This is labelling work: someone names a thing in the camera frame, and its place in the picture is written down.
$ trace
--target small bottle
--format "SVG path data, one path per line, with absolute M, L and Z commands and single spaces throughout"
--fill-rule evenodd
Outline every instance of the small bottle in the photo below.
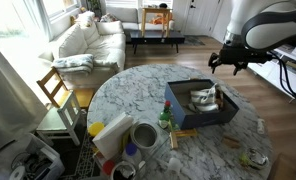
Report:
M 159 126 L 165 129 L 170 119 L 170 101 L 165 102 L 164 110 L 159 115 Z
M 137 146 L 134 143 L 127 144 L 124 152 L 122 153 L 122 159 L 133 164 L 136 170 L 138 170 L 141 158 L 141 153 Z

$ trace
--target chair back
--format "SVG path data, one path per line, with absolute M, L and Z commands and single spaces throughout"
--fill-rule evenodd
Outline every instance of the chair back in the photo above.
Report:
M 68 89 L 54 67 L 45 77 L 38 80 L 37 84 L 56 108 L 59 108 L 67 97 Z
M 58 114 L 65 124 L 67 130 L 73 131 L 81 115 L 81 108 L 73 90 L 70 90 L 66 100 L 58 109 Z

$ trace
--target white sofa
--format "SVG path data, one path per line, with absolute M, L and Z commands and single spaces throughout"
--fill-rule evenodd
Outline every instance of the white sofa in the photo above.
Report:
M 130 42 L 130 31 L 141 30 L 142 9 L 137 8 L 120 8 L 120 7 L 106 7 L 106 13 L 114 15 L 122 22 L 126 41 Z M 149 21 L 155 16 L 154 13 L 147 13 L 146 16 L 146 30 L 162 30 L 162 24 L 151 24 Z M 169 22 L 169 29 L 174 30 L 175 21 Z
M 50 42 L 50 50 L 39 58 L 54 59 L 79 54 L 92 54 L 94 67 L 90 73 L 61 73 L 69 89 L 98 88 L 124 69 L 126 38 L 120 21 L 94 22 L 90 27 L 75 24 Z

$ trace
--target cardboard box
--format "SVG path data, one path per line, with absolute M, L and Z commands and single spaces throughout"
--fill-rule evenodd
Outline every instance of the cardboard box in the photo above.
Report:
M 220 112 L 197 114 L 187 107 L 190 103 L 191 90 L 209 89 L 213 84 L 209 79 L 167 83 L 165 98 L 171 102 L 171 112 L 181 129 L 228 123 L 238 112 L 239 107 L 225 93 L 223 93 L 224 107 Z

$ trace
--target marble tabletop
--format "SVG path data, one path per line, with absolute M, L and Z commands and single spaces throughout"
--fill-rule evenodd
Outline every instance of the marble tabletop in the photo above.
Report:
M 240 154 L 250 147 L 272 159 L 272 146 L 268 135 L 257 133 L 259 115 L 255 108 L 222 80 L 196 69 L 172 64 L 154 64 L 137 66 L 118 73 L 105 82 L 93 97 L 88 110 L 87 125 L 90 126 L 96 121 L 108 124 L 122 112 L 131 115 L 135 121 L 157 124 L 165 101 L 166 83 L 188 80 L 191 77 L 210 79 L 218 83 L 240 110 L 229 123 L 200 127 L 197 128 L 198 136 L 178 138 L 177 150 L 170 149 L 170 145 L 163 145 L 157 152 L 159 156 L 156 156 L 155 161 L 150 162 L 149 168 L 146 169 L 149 178 L 266 179 L 271 162 L 265 169 L 253 170 L 243 168 L 238 160 Z M 241 148 L 232 149 L 223 144 L 221 140 L 224 133 L 238 139 Z M 182 163 L 180 174 L 169 174 L 166 171 L 165 163 L 171 157 Z

